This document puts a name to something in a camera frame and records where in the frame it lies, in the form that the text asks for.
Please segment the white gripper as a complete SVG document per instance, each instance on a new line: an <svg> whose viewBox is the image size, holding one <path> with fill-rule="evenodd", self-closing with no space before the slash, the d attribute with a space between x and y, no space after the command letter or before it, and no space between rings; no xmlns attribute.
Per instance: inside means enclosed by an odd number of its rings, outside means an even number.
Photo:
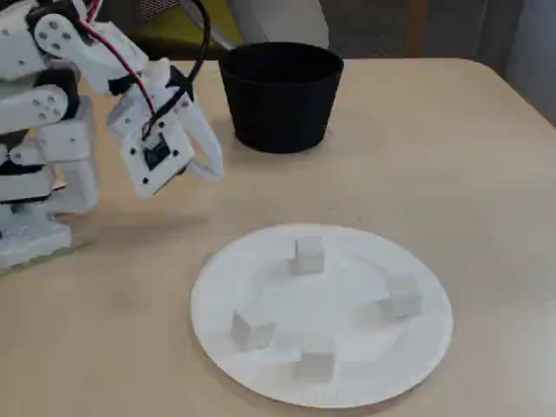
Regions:
<svg viewBox="0 0 556 417"><path fill-rule="evenodd" d="M187 166L195 177L205 181L220 181L224 175L221 144L202 112L194 101L194 91L189 79L168 59L150 62L143 84L155 111L177 94L177 99L169 111L170 120L178 120L184 130L196 141L206 157L207 164L192 158ZM139 136L149 126L151 112L142 92L131 87L109 112L108 131L115 139L126 136Z"/></svg>

